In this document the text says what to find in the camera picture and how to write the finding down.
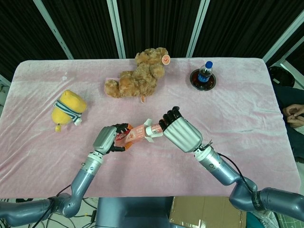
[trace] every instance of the person's hand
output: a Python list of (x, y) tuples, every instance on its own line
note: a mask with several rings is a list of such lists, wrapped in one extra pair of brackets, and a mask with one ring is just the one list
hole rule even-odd
[(287, 123), (293, 128), (304, 126), (304, 117), (291, 115), (287, 117)]
[(299, 116), (304, 114), (304, 104), (292, 104), (288, 106), (285, 110), (283, 109), (283, 114), (286, 116)]

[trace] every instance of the blue bottle cap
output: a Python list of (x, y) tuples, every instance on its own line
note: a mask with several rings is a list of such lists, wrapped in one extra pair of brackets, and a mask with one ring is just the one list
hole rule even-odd
[(208, 68), (208, 69), (212, 68), (212, 65), (213, 65), (213, 63), (212, 63), (211, 61), (208, 61), (208, 62), (205, 64), (206, 68)]

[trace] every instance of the toothpaste tube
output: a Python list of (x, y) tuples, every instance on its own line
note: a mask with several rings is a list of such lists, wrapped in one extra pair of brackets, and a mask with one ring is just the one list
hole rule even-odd
[(161, 137), (163, 133), (159, 124), (151, 124), (152, 120), (147, 119), (144, 124), (118, 134), (115, 139), (115, 145), (120, 147), (124, 146), (126, 149), (128, 149), (133, 143), (142, 139), (146, 139), (153, 143), (154, 141), (152, 138)]

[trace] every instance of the teddy bear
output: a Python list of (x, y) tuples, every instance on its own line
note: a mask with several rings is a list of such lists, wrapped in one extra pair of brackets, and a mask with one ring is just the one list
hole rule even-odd
[(170, 58), (165, 48), (149, 48), (137, 53), (135, 62), (137, 68), (134, 71), (123, 71), (119, 81), (110, 79), (105, 83), (104, 91), (111, 97), (146, 97), (154, 93), (157, 80), (164, 76), (163, 57)]
[(56, 123), (55, 131), (61, 131), (61, 125), (71, 121), (75, 125), (81, 123), (81, 114), (86, 110), (86, 102), (70, 90), (65, 90), (54, 104), (52, 120)]

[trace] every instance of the cardboard box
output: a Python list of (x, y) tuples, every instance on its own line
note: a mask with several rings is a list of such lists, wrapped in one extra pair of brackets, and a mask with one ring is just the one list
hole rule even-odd
[(170, 223), (186, 228), (245, 228), (246, 212), (228, 197), (174, 197)]

